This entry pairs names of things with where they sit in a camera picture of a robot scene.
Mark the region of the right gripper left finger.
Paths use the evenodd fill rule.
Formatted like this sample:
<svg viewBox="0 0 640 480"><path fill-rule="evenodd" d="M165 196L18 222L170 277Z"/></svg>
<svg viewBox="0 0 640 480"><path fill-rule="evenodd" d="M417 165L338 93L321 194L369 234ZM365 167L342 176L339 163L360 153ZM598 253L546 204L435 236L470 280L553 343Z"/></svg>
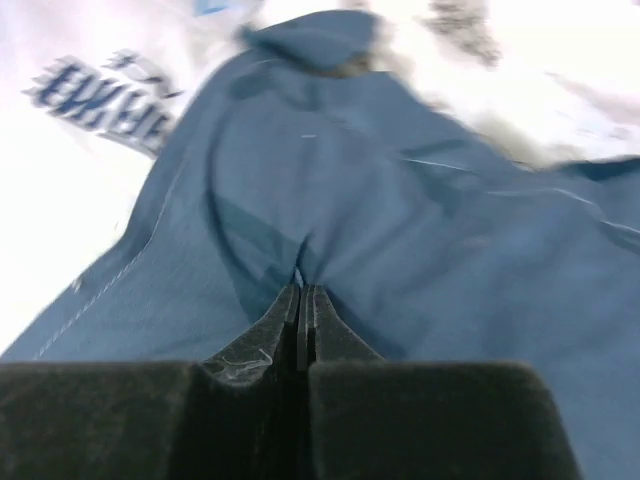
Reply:
<svg viewBox="0 0 640 480"><path fill-rule="evenodd" d="M204 362L1 368L5 479L292 479L300 292Z"/></svg>

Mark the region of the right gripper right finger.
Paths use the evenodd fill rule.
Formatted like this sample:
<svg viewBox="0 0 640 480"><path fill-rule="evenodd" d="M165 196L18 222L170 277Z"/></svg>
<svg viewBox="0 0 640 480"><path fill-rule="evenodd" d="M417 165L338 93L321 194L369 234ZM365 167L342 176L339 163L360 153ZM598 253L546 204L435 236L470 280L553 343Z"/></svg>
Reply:
<svg viewBox="0 0 640 480"><path fill-rule="evenodd" d="M553 397L528 366L383 359L318 285L301 293L318 479L577 479Z"/></svg>

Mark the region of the blue patterned pillowcase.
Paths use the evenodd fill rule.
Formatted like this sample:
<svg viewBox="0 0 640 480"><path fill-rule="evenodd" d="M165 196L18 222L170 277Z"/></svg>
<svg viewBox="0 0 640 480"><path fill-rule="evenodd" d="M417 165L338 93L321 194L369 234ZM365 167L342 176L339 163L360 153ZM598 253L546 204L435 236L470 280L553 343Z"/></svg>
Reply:
<svg viewBox="0 0 640 480"><path fill-rule="evenodd" d="M516 167L363 52L353 11L249 31L155 160L123 237L3 355L205 360L291 282L394 360L520 360L589 479L639 475L639 162Z"/></svg>

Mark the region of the white pillow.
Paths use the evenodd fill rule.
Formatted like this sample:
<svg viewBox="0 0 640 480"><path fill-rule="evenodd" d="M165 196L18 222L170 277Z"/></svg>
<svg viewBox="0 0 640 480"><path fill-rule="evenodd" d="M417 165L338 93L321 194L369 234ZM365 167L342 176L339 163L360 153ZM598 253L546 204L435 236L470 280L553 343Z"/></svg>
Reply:
<svg viewBox="0 0 640 480"><path fill-rule="evenodd" d="M235 30L332 1L1 5L1 343L122 235L139 190ZM533 169L639 151L635 1L351 1L379 20L347 66Z"/></svg>

